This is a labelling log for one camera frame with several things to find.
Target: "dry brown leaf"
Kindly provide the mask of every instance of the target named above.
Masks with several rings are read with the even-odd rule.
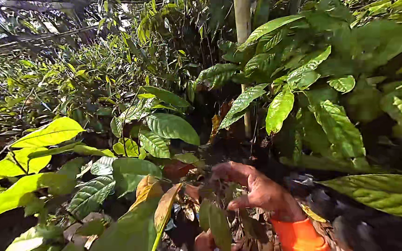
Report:
[[[162,196],[161,200],[159,201],[158,208],[154,213],[154,226],[158,233],[161,231],[161,228],[165,226],[168,219],[170,218],[171,206],[173,205],[175,196],[181,189],[181,186],[182,183],[174,185]]]
[[[215,136],[218,132],[218,128],[220,127],[220,123],[221,123],[221,118],[218,115],[214,115],[214,117],[212,118],[212,132],[210,133],[210,138],[209,141],[207,142],[207,145],[210,145],[214,139]]]
[[[150,183],[156,180],[154,177],[147,175],[145,176],[137,185],[137,191],[136,194],[139,195],[136,197],[136,201],[134,204],[131,205],[130,209],[128,212],[133,210],[133,208],[137,207],[140,203],[146,201],[149,198],[155,198],[162,196],[164,194],[164,191],[162,191],[161,185],[159,182],[154,182],[150,185]]]
[[[179,180],[180,178],[186,176],[190,169],[196,168],[192,164],[186,164],[179,160],[172,160],[170,164],[164,166],[162,173],[164,177],[170,180]]]

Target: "yellow leaf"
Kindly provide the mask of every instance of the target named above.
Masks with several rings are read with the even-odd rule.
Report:
[[[310,216],[313,220],[323,222],[323,223],[327,222],[326,219],[320,217],[319,215],[317,215],[313,211],[311,211],[310,207],[308,207],[308,206],[306,206],[304,204],[300,204],[300,205],[302,206],[302,210],[305,212],[305,214]]]

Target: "bamboo leaf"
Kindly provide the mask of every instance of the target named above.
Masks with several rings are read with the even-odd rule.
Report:
[[[75,120],[68,117],[61,117],[15,141],[11,147],[42,147],[56,145],[72,139],[83,131],[85,130]]]
[[[271,102],[266,115],[266,132],[278,133],[282,129],[283,121],[288,117],[293,109],[294,94],[283,91],[279,93]]]

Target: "twig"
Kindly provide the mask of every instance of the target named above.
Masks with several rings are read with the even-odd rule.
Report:
[[[15,153],[13,152],[13,150],[8,147],[8,150],[13,154],[13,159],[15,161],[15,163],[17,164],[17,166],[23,171],[23,173],[25,173],[27,175],[26,170],[24,170],[24,168],[21,166],[21,164],[18,162],[17,158],[15,157]]]

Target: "sunlit leaf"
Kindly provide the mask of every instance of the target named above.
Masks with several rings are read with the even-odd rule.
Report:
[[[15,141],[11,147],[42,147],[56,145],[72,139],[83,131],[85,130],[75,120],[68,117],[61,117]]]

